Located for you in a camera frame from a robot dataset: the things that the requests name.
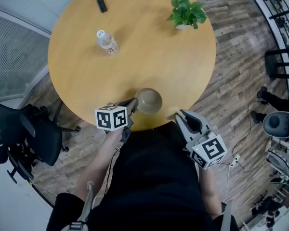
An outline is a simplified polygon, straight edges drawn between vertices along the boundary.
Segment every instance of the white plant pot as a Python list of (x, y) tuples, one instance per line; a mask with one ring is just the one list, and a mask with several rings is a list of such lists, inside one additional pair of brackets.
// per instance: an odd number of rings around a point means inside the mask
[(176, 29), (179, 29), (179, 30), (184, 30), (184, 29), (187, 29), (188, 27), (190, 27), (191, 25), (178, 25), (176, 26), (175, 28)]

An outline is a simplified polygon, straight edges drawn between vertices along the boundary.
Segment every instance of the round wooden table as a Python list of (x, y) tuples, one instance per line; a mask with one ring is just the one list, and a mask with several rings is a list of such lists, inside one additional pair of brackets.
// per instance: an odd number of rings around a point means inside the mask
[[(154, 115), (137, 111), (133, 131), (163, 125), (169, 109), (190, 108), (212, 75), (216, 48), (209, 19), (186, 30), (166, 21), (171, 0), (73, 0), (57, 21), (49, 44), (53, 85), (66, 106), (95, 125), (94, 110), (131, 98), (145, 87), (163, 98)], [(111, 33), (119, 46), (109, 56), (97, 44), (96, 32)]]

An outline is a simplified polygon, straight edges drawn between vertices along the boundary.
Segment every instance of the black shoe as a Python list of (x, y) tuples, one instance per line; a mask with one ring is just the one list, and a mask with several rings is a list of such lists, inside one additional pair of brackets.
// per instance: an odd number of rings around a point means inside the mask
[(260, 88), (260, 90), (257, 92), (257, 98), (262, 98), (262, 94), (264, 91), (268, 91), (268, 88), (263, 86)]
[(257, 119), (257, 112), (256, 111), (252, 111), (251, 113), (250, 113), (250, 116), (251, 116), (251, 118), (252, 118), (252, 120), (254, 121), (254, 123), (256, 123), (256, 124), (258, 124), (258, 123), (260, 123), (260, 121)]

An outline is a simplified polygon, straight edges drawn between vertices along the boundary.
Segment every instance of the white bottle cap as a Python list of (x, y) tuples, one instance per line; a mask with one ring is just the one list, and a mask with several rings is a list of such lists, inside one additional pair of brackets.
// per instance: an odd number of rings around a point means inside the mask
[(103, 37), (105, 37), (106, 32), (104, 30), (98, 30), (96, 35), (98, 38), (102, 39)]

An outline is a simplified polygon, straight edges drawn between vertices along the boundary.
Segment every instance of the hand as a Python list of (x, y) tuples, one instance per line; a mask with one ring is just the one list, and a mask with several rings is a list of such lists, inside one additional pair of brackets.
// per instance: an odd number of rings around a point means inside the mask
[(110, 131), (107, 135), (106, 135), (106, 140), (111, 141), (112, 143), (119, 143), (120, 140), (122, 139), (122, 132), (124, 130), (123, 128), (119, 128), (118, 130), (115, 131)]

